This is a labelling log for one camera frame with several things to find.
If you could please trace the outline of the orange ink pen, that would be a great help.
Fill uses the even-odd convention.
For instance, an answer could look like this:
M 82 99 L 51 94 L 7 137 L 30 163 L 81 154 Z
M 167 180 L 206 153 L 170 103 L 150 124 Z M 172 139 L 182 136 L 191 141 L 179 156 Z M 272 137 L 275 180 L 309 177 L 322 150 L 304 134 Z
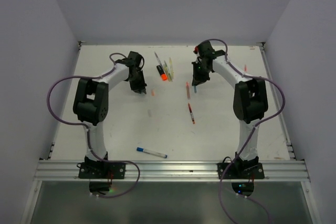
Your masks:
M 190 85 L 188 82 L 186 82 L 186 95 L 187 95 L 187 99 L 190 100 Z

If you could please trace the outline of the black orange highlighter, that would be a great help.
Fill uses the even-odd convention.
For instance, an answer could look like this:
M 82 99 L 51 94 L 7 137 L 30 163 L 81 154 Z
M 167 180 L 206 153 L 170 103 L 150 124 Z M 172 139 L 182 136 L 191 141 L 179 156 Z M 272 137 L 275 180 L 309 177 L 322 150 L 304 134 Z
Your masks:
M 163 68 L 160 65 L 157 65 L 156 69 L 157 69 L 157 71 L 158 71 L 158 73 L 159 73 L 159 75 L 160 75 L 160 77 L 163 81 L 168 80 L 166 73 L 164 72 Z

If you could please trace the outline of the red ink pen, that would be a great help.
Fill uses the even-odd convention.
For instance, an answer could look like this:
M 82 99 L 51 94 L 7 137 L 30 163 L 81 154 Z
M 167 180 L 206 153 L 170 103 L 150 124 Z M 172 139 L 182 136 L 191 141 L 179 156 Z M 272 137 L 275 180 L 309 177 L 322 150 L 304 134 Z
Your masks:
M 190 103 L 188 103 L 187 105 L 188 105 L 188 110 L 189 110 L 189 113 L 190 113 L 190 116 L 191 116 L 192 123 L 195 124 L 195 119 L 194 119 L 192 107 L 191 107 Z

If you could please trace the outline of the blue cap white marker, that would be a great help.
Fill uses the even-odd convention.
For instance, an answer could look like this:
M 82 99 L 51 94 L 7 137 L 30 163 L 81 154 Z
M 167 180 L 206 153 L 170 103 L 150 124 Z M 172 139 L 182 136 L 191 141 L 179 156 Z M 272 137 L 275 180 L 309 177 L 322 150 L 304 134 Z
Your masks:
M 147 150 L 147 149 L 144 149 L 144 148 L 141 148 L 141 147 L 137 147 L 136 150 L 138 152 L 146 153 L 146 154 L 153 155 L 153 156 L 156 156 L 156 157 L 167 158 L 166 154 L 162 154 L 162 153 L 158 153 L 158 152 L 155 152 L 155 151 Z

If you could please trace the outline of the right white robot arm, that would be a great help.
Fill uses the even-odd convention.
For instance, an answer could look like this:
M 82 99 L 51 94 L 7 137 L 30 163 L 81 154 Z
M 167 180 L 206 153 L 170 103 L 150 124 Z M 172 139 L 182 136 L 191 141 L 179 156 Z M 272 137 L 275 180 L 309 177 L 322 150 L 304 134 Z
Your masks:
M 258 157 L 258 126 L 268 110 L 268 99 L 264 79 L 251 77 L 230 62 L 227 50 L 215 50 L 209 40 L 194 49 L 196 60 L 193 65 L 192 86 L 210 80 L 211 72 L 219 74 L 234 89 L 233 111 L 239 120 L 239 144 L 236 156 L 241 159 L 234 165 L 234 172 L 246 178 L 253 171 L 249 161 Z

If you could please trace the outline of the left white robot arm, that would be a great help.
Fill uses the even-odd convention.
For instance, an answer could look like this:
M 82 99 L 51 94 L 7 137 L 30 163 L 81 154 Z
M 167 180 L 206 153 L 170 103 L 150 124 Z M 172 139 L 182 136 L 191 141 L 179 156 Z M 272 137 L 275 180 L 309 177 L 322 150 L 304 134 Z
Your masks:
M 109 165 L 102 161 L 108 159 L 104 144 L 103 121 L 108 115 L 109 92 L 120 82 L 128 82 L 134 93 L 146 94 L 143 74 L 144 57 L 131 51 L 128 56 L 113 62 L 111 70 L 97 77 L 80 77 L 77 85 L 73 112 L 87 131 L 86 158 L 94 161 L 90 171 L 97 178 L 104 178 Z

